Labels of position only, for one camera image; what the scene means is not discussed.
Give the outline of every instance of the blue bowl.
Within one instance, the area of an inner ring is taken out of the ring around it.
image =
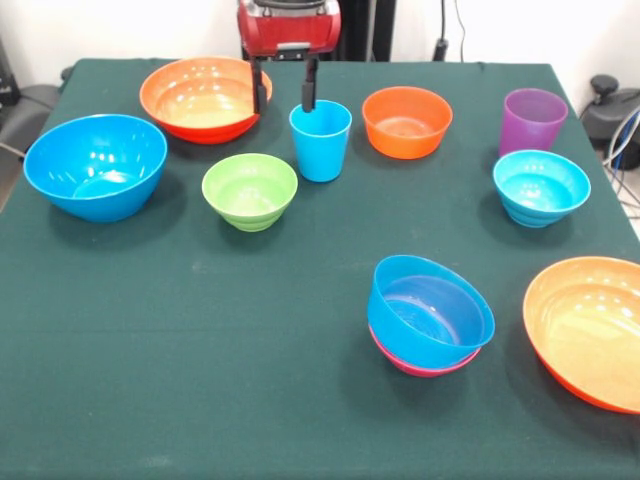
[[[421,368],[447,368],[486,345],[495,332],[487,302],[466,280],[431,260],[396,255],[373,275],[367,310],[380,343]]]
[[[51,203],[90,222],[133,215],[162,175],[167,140],[128,115],[95,115],[63,123],[29,149],[24,173]]]
[[[502,157],[493,181],[514,222],[542,228],[587,201],[589,177],[572,161],[551,152],[521,150]]]

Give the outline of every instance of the purple cup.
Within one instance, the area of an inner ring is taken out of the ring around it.
[[[504,99],[500,156],[516,150],[550,150],[568,113],[567,104],[554,93],[514,90]]]

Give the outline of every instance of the cup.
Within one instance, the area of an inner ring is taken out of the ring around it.
[[[342,172],[349,141],[351,112],[336,102],[317,100],[306,113],[302,105],[289,115],[298,168],[311,182],[330,182]]]
[[[546,90],[509,93],[504,100],[500,156],[516,150],[550,150],[568,113],[562,98]]]

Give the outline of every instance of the green bowl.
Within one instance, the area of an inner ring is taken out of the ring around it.
[[[271,155],[245,153],[220,160],[202,179],[202,194],[238,230],[260,232],[280,218],[298,189],[288,163]]]

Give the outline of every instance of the white wall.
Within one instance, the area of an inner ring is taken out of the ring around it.
[[[596,73],[640,87],[638,0],[458,0],[467,30],[465,60],[551,63],[578,110]],[[461,30],[446,0],[448,61],[459,60]],[[430,59],[440,35],[440,0],[398,0],[392,58]]]
[[[18,83],[59,83],[82,57],[240,55],[236,0],[0,0]]]
[[[461,32],[446,2],[447,59],[457,61]],[[458,0],[466,60],[551,63],[577,109],[595,73],[640,86],[640,1],[591,2]],[[0,0],[0,34],[20,85],[58,83],[82,57],[238,56],[235,9],[236,0]],[[430,59],[440,0],[398,0],[396,18],[392,59]]]

